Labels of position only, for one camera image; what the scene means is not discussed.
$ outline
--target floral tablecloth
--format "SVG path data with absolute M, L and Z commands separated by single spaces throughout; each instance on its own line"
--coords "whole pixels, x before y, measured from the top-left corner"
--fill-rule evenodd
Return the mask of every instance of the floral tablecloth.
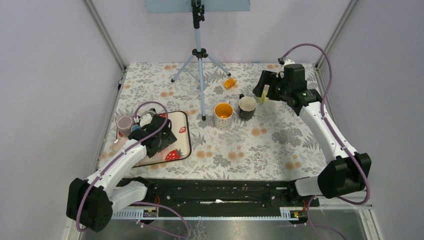
M 202 121 L 199 82 L 187 72 L 176 82 L 170 81 L 182 65 L 130 64 L 100 156 L 100 167 L 115 154 L 112 144 L 116 140 L 116 120 L 132 115 L 146 101 L 160 102 L 169 112 L 187 113 L 191 155 L 184 160 L 133 168 L 126 177 L 286 181 L 315 176 L 325 167 L 324 155 L 311 131 L 286 103 L 258 103 L 249 121 L 240 121 L 237 116 L 239 94 L 253 97 L 252 89 L 262 70 L 279 72 L 282 70 L 279 64 L 224 64 L 237 84 L 226 89 L 224 82 L 228 77 L 218 70 L 204 91 L 206 121 Z M 213 63 L 203 66 L 208 80 L 216 66 Z M 317 89 L 313 66 L 304 66 L 308 88 Z M 190 63 L 187 68 L 199 77 L 196 63 Z M 230 103 L 235 109 L 229 131 L 214 128 L 214 107 L 222 102 Z M 145 109 L 152 107 L 160 112 L 159 106 L 148 105 Z

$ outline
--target white wall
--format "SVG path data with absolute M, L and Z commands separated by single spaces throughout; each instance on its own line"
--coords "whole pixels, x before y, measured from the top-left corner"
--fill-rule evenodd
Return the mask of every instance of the white wall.
M 0 239 L 58 240 L 120 70 L 81 0 L 2 0 L 0 35 Z
M 94 0 L 123 60 L 184 62 L 196 47 L 191 13 L 148 14 L 143 0 Z M 311 42 L 325 47 L 349 0 L 251 0 L 250 11 L 206 12 L 202 47 L 224 63 L 276 63 L 288 49 Z M 320 53 L 299 49 L 300 62 Z
M 330 54 L 335 116 L 371 156 L 371 198 L 386 240 L 424 235 L 423 26 L 422 0 L 363 0 Z

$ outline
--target blue panel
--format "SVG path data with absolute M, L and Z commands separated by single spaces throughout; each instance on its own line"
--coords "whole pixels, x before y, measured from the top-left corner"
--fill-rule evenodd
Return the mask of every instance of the blue panel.
M 191 0 L 144 0 L 149 14 L 191 13 Z M 205 12 L 250 11 L 250 0 L 202 0 Z

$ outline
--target black mug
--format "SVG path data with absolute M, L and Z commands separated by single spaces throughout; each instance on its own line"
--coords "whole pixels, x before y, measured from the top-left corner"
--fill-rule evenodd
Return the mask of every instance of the black mug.
M 240 94 L 238 100 L 238 116 L 241 120 L 248 121 L 255 114 L 256 100 L 253 97 Z

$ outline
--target strawberry print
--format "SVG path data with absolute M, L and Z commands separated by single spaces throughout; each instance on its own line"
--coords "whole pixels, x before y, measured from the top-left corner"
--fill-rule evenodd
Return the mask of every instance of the strawberry print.
M 168 155 L 166 155 L 165 157 L 165 161 L 174 161 L 174 160 L 178 160 L 183 156 L 183 153 L 181 152 L 181 149 L 175 149 L 172 150 L 168 153 Z
M 187 128 L 185 126 L 183 126 L 182 128 L 179 129 L 179 133 L 183 134 L 183 133 L 186 132 L 186 130 L 187 130 Z

